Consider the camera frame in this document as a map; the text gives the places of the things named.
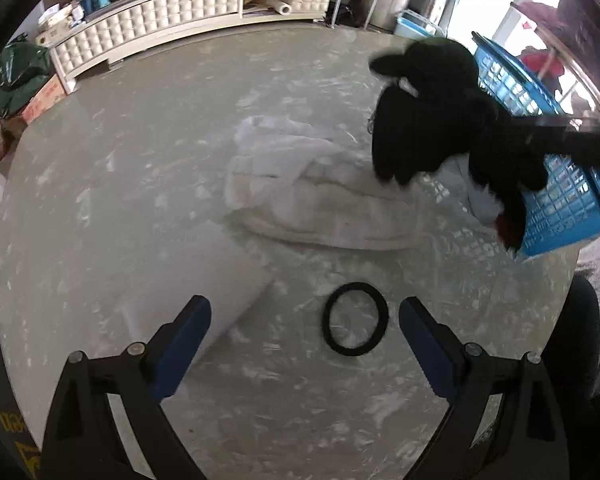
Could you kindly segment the blue plastic basket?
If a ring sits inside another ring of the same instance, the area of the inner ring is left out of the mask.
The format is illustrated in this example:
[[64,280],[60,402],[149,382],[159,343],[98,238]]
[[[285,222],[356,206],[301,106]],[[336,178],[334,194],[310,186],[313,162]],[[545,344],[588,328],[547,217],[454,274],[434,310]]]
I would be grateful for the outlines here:
[[[514,116],[560,115],[554,96],[521,60],[494,41],[471,34],[479,84]],[[548,155],[546,188],[524,194],[528,210],[521,252],[536,257],[600,235],[600,170]]]

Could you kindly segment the white sponge block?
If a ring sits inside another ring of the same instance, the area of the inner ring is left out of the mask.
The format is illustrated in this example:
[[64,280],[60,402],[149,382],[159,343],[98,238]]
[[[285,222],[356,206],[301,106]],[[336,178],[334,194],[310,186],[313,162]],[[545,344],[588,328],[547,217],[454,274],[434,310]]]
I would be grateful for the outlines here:
[[193,296],[206,297],[211,323],[194,357],[199,361],[252,307],[272,276],[222,226],[206,221],[195,226],[192,235],[184,246],[166,250],[166,256],[131,286],[118,310],[131,338],[146,341],[173,321]]

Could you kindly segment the white grey cloth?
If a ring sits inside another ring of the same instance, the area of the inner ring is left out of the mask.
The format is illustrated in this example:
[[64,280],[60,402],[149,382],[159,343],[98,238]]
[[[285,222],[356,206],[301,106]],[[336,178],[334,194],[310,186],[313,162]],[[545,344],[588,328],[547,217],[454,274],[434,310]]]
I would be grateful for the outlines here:
[[447,159],[434,174],[424,174],[422,184],[428,186],[437,204],[464,211],[485,228],[495,228],[502,206],[471,179],[467,155]]

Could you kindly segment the black plush toy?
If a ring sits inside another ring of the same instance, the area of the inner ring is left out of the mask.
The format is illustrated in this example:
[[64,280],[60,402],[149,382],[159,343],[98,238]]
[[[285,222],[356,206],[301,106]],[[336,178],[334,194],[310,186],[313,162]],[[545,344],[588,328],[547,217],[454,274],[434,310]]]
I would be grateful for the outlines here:
[[474,56],[457,41],[428,38],[375,54],[368,67],[388,81],[370,118],[377,180],[405,188],[465,155],[471,180],[502,207],[498,237],[519,250],[528,214],[524,193],[546,187],[545,156],[516,136],[512,115],[480,88]]

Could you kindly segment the white quilted cloth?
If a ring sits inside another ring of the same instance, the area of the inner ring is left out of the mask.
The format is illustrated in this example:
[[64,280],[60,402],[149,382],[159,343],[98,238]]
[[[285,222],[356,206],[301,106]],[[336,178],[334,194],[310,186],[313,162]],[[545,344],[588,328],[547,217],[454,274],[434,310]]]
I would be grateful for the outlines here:
[[275,116],[236,128],[224,200],[250,232],[282,242],[388,252],[410,248],[430,218],[419,184],[382,184],[370,152],[334,130]]

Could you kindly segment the pink clothes pile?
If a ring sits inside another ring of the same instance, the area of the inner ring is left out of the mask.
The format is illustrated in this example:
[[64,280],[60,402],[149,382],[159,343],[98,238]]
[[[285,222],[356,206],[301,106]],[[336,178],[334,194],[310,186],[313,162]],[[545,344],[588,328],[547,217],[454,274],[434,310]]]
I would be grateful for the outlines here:
[[559,17],[557,9],[545,3],[534,1],[513,2],[512,7],[536,24],[554,28],[567,27],[567,23]]

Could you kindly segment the blue white storage bin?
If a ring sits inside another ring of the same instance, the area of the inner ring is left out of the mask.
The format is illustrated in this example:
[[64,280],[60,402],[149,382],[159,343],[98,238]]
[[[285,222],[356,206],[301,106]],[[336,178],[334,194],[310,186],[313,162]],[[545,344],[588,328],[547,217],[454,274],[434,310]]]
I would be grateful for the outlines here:
[[396,16],[396,27],[393,31],[394,36],[421,40],[432,37],[445,37],[446,32],[438,25],[424,18],[420,14],[405,9]]

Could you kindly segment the pink cardboard box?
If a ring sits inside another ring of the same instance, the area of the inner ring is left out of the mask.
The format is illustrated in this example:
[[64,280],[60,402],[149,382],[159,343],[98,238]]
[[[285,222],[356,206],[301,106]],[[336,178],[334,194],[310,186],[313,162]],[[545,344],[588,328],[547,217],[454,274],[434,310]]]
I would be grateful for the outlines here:
[[30,99],[28,105],[21,112],[21,118],[27,125],[31,125],[36,118],[50,110],[55,104],[65,99],[67,93],[62,86],[58,75],[54,75],[38,93]]

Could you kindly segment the green plastic bag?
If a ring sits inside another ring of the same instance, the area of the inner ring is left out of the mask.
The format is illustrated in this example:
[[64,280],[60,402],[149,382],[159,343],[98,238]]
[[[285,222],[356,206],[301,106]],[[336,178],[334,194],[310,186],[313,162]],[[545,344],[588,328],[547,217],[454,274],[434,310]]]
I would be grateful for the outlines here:
[[50,50],[26,34],[13,39],[0,54],[0,118],[20,112],[53,74]]

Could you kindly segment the white tufted TV cabinet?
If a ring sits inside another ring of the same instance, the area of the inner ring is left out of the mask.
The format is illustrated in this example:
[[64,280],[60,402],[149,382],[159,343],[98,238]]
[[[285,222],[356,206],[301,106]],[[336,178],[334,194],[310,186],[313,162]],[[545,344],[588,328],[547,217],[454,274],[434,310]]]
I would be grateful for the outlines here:
[[330,0],[282,0],[283,16],[265,0],[121,0],[106,6],[50,44],[50,59],[65,92],[94,66],[117,62],[167,42],[215,30],[284,21],[321,21]]

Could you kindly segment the paper roll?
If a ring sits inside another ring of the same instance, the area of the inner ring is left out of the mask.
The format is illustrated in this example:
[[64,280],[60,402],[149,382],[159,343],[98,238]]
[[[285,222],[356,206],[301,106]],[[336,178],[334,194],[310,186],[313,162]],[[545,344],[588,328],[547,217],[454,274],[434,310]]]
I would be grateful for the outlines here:
[[292,12],[292,7],[289,3],[282,0],[265,0],[266,5],[273,9],[276,13],[287,16]]

